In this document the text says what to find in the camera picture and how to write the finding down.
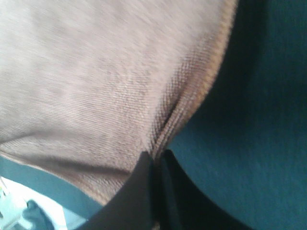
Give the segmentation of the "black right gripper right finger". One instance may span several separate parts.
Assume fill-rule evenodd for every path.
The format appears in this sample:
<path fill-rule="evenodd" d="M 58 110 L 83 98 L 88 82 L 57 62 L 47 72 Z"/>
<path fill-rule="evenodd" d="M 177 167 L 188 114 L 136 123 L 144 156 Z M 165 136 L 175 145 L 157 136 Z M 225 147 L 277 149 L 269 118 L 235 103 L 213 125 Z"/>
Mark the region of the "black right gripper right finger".
<path fill-rule="evenodd" d="M 219 208 L 189 179 L 170 150 L 159 165 L 162 230 L 249 230 Z"/>

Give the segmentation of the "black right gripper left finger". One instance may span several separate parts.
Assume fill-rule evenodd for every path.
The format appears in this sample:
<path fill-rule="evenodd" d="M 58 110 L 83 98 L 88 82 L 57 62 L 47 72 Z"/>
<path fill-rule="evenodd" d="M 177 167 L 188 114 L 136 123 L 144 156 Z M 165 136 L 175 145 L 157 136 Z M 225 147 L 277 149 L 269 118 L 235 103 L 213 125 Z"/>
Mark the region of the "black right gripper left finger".
<path fill-rule="evenodd" d="M 130 178 L 98 213 L 83 225 L 85 230 L 150 230 L 154 225 L 153 161 L 142 152 Z"/>

